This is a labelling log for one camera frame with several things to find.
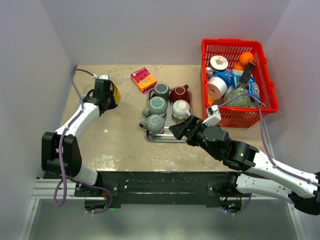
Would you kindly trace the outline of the yellow mug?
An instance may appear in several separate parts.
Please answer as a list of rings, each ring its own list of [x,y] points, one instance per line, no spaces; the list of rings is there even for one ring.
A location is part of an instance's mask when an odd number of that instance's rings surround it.
[[[117,86],[112,81],[110,82],[110,90],[113,93],[113,98],[115,100],[115,103],[118,104],[121,100],[121,94]]]

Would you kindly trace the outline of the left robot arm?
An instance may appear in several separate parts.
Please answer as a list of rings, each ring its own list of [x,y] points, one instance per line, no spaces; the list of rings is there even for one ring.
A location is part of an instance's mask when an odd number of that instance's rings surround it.
[[[102,183],[102,176],[83,164],[79,140],[104,112],[117,107],[114,96],[116,86],[108,75],[94,81],[94,88],[85,96],[80,96],[79,107],[72,117],[54,132],[46,132],[41,140],[42,170],[61,176],[54,196],[62,189],[67,195],[67,179],[81,184],[92,196],[108,195]]]

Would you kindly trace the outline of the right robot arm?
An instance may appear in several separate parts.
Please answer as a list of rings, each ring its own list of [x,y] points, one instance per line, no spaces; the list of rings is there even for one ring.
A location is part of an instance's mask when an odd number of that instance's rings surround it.
[[[207,126],[191,115],[169,130],[180,140],[200,147],[231,171],[227,181],[213,186],[214,191],[233,197],[236,194],[258,194],[293,204],[309,215],[320,213],[320,174],[308,173],[274,160],[270,154],[242,141],[230,138],[217,125]]]

